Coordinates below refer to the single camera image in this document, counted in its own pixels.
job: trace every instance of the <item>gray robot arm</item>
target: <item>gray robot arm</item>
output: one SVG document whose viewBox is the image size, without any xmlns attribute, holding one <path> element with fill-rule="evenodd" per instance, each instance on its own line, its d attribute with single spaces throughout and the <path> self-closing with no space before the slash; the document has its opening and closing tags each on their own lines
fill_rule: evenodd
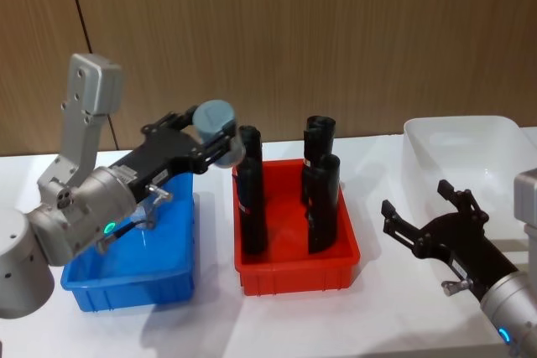
<svg viewBox="0 0 537 358">
<path fill-rule="evenodd" d="M 512 356 L 537 356 L 537 169 L 514 180 L 514 216 L 529 237 L 529 273 L 513 272 L 495 283 L 481 301 Z"/>
<path fill-rule="evenodd" d="M 39 178 L 41 204 L 28 214 L 0 210 L 0 318 L 41 307 L 54 289 L 49 266 L 63 266 L 106 240 L 105 225 L 130 216 L 148 195 L 168 198 L 159 187 L 167 180 L 203 174 L 211 163 L 240 163 L 233 109 L 208 101 L 144 126 L 142 145 L 111 168 L 93 169 L 102 124 L 119 107 L 122 83 L 119 66 L 100 56 L 71 58 L 61 150 Z M 189 125 L 203 143 L 182 132 Z"/>
<path fill-rule="evenodd" d="M 537 169 L 514 181 L 514 215 L 526 223 L 529 236 L 529 274 L 520 272 L 484 235 L 488 215 L 470 190 L 455 191 L 441 180 L 438 193 L 457 212 L 435 218 L 421 229 L 404 221 L 385 200 L 384 232 L 420 259 L 446 263 L 459 277 L 443 282 L 447 296 L 469 290 L 483 313 L 509 345 L 511 356 L 537 357 Z"/>
</svg>

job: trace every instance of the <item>wooden wall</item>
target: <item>wooden wall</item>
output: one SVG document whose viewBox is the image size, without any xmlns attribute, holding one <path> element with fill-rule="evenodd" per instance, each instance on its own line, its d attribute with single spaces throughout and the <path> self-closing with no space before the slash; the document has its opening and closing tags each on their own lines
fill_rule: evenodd
<svg viewBox="0 0 537 358">
<path fill-rule="evenodd" d="M 55 153 L 69 58 L 87 52 L 76 2 L 0 0 L 0 28 L 0 155 Z"/>
<path fill-rule="evenodd" d="M 2 62 L 11 63 L 3 71 L 24 83 L 17 99 L 44 88 L 44 80 L 54 88 L 49 91 L 60 87 L 62 94 L 69 53 L 84 46 L 74 1 L 20 3 L 12 6 L 20 10 L 10 31 L 23 34 L 8 39 L 19 62 L 10 61 L 0 43 Z M 120 148 L 141 141 L 142 124 L 215 97 L 229 100 L 241 122 L 258 126 L 264 140 L 301 137 L 312 114 L 333 116 L 340 137 L 401 132 L 411 117 L 439 115 L 500 114 L 519 125 L 537 125 L 537 0 L 80 0 L 80 5 L 92 50 L 126 71 L 122 109 L 112 117 Z M 37 21 L 45 27 L 35 27 Z M 53 27 L 61 33 L 51 34 Z M 39 41 L 44 45 L 34 46 Z M 29 72 L 32 64 L 37 67 Z M 25 102 L 26 109 L 19 106 L 12 116 L 38 113 L 50 101 L 36 93 L 40 101 L 34 107 Z M 47 108 L 47 116 L 55 111 Z M 27 130 L 27 149 L 17 150 L 52 149 L 58 138 L 43 143 Z"/>
</svg>

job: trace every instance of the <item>black cylindrical object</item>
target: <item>black cylindrical object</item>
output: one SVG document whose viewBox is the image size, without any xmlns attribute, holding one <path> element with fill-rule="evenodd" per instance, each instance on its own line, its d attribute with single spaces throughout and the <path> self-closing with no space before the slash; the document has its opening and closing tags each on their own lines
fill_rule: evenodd
<svg viewBox="0 0 537 358">
<path fill-rule="evenodd" d="M 339 167 L 337 156 L 325 154 L 317 167 L 305 172 L 309 253 L 324 251 L 336 241 Z"/>
<path fill-rule="evenodd" d="M 242 250 L 257 254 L 267 248 L 263 194 L 263 163 L 252 157 L 237 166 L 237 197 L 241 221 Z"/>
<path fill-rule="evenodd" d="M 323 155 L 331 154 L 335 131 L 336 121 L 331 117 L 308 117 L 304 130 L 304 165 L 302 167 L 302 192 L 300 195 L 304 204 L 308 201 L 305 171 L 315 168 Z"/>
<path fill-rule="evenodd" d="M 244 149 L 246 150 L 245 157 L 250 157 L 261 162 L 263 160 L 261 132 L 254 126 L 240 126 L 238 131 L 242 139 L 242 144 L 244 144 Z"/>
</svg>

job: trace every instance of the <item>white table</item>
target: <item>white table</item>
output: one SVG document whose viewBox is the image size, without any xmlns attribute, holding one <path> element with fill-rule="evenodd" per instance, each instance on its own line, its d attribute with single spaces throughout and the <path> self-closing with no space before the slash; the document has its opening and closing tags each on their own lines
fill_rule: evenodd
<svg viewBox="0 0 537 358">
<path fill-rule="evenodd" d="M 536 129 L 524 130 L 537 139 Z M 0 319 L 3 358 L 507 356 L 469 292 L 443 294 L 441 281 L 456 279 L 446 265 L 418 260 L 383 234 L 382 200 L 411 220 L 399 182 L 402 140 L 397 135 L 334 142 L 362 252 L 349 289 L 244 297 L 233 266 L 231 175 L 211 168 L 194 181 L 200 255 L 192 301 L 83 313 L 61 288 L 62 268 L 56 267 L 56 288 L 43 308 L 25 318 Z M 125 153 L 100 153 L 97 165 Z M 301 155 L 302 142 L 263 145 L 265 159 Z M 53 157 L 0 158 L 0 203 L 32 210 L 39 203 L 36 180 Z"/>
</svg>

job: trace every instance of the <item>translucent white container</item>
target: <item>translucent white container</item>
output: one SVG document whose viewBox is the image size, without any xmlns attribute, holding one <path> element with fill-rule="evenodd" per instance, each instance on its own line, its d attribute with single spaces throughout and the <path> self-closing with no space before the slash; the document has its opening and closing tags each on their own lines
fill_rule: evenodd
<svg viewBox="0 0 537 358">
<path fill-rule="evenodd" d="M 514 177 L 537 167 L 537 149 L 506 117 L 429 117 L 404 124 L 403 186 L 422 227 L 456 211 L 437 192 L 440 179 L 470 189 L 490 216 L 485 233 L 502 252 L 528 249 L 524 224 L 513 215 Z"/>
</svg>

